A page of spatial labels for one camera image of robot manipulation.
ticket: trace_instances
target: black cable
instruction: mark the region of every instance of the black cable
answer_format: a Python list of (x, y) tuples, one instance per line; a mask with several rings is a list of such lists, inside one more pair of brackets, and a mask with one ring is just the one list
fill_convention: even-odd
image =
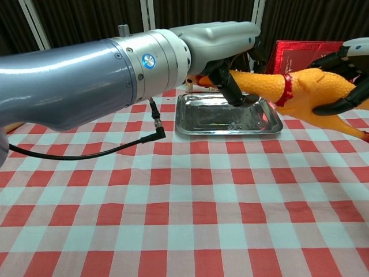
[(139, 143), (147, 143), (149, 141), (155, 141), (155, 140), (163, 139), (163, 138), (165, 138), (165, 131), (164, 131), (164, 128), (161, 126), (160, 113), (159, 113), (159, 111), (156, 107), (156, 104), (155, 104), (154, 100), (151, 99), (151, 98), (150, 98), (150, 106), (152, 108), (152, 118), (155, 120), (156, 133), (150, 134), (146, 137), (141, 137), (139, 140), (135, 140), (135, 141), (132, 141), (130, 143), (120, 145), (120, 146), (115, 147), (113, 149), (109, 149), (109, 150), (99, 152), (99, 153), (95, 153), (95, 154), (87, 154), (87, 155), (80, 155), (80, 156), (59, 156), (59, 155), (42, 154), (42, 153), (32, 152), (32, 151), (20, 148), (18, 146), (13, 145), (13, 144), (9, 144), (9, 149), (14, 151), (14, 152), (26, 155), (26, 156), (31, 156), (31, 157), (40, 158), (40, 159), (48, 159), (48, 160), (85, 160), (85, 159), (93, 159), (93, 158), (98, 158), (98, 157), (101, 157), (101, 156), (105, 156), (105, 155), (108, 155), (108, 154), (126, 149), (128, 147), (137, 145)]
[(93, 159), (93, 158), (101, 157), (101, 156), (104, 156), (104, 155), (108, 155), (108, 154), (114, 153), (116, 151), (134, 146), (134, 145), (139, 144), (139, 143), (141, 143), (141, 139), (136, 140), (136, 141), (132, 141), (131, 143), (123, 144), (121, 146), (115, 147), (115, 148), (110, 149), (110, 150), (106, 150), (104, 152), (99, 152), (99, 153), (95, 153), (95, 154), (88, 154), (88, 155), (81, 155), (81, 156), (58, 156), (58, 155), (42, 154), (42, 153), (32, 152), (32, 151), (20, 148), (18, 146), (13, 145), (13, 144), (9, 144), (9, 149), (14, 151), (14, 152), (18, 152), (20, 154), (24, 154), (24, 155), (27, 155), (27, 156), (40, 158), (40, 159), (48, 159), (48, 160), (85, 160), (85, 159)]

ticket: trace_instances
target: cable connector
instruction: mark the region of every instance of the cable connector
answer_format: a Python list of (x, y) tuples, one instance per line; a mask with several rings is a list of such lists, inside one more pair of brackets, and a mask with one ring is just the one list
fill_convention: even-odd
[(160, 113), (159, 113), (159, 110), (156, 107), (155, 101), (152, 98), (150, 98), (149, 101), (150, 101), (150, 107), (151, 107), (151, 110), (152, 110), (151, 117), (154, 120), (159, 119), (160, 118)]
[(141, 143), (148, 143), (150, 141), (155, 141), (155, 140), (161, 140), (164, 139), (166, 137), (165, 135), (165, 131), (163, 127), (159, 127), (156, 128), (156, 133), (155, 134), (150, 134), (146, 137), (141, 137)]

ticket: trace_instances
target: red collar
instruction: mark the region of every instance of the red collar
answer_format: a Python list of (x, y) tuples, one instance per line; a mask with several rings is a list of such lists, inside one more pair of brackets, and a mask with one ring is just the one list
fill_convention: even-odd
[(284, 103), (286, 103), (287, 100), (293, 97), (292, 76), (287, 73), (287, 74), (283, 74), (283, 77), (284, 77), (284, 91), (283, 91), (281, 98), (279, 98), (279, 100), (275, 102), (275, 104), (279, 107), (283, 107)]

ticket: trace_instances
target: robotic arm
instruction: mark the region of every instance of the robotic arm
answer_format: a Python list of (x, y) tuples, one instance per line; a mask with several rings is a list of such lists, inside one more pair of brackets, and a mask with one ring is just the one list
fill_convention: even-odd
[[(209, 76), (230, 104), (242, 95), (229, 73), (233, 56), (259, 57), (260, 29), (250, 22), (195, 24), (0, 58), (0, 129), (16, 122), (58, 132)], [(0, 166), (9, 144), (0, 130)]]
[(369, 38), (348, 40), (338, 52), (314, 61), (310, 67), (333, 72), (346, 80), (355, 78), (356, 85), (347, 97), (313, 109), (316, 115), (341, 114), (369, 99)]

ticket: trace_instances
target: silver joint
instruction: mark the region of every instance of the silver joint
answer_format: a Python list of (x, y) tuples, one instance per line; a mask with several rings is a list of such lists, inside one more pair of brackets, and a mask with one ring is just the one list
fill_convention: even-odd
[(156, 118), (154, 124), (155, 128), (163, 127), (163, 123), (161, 122), (160, 118)]

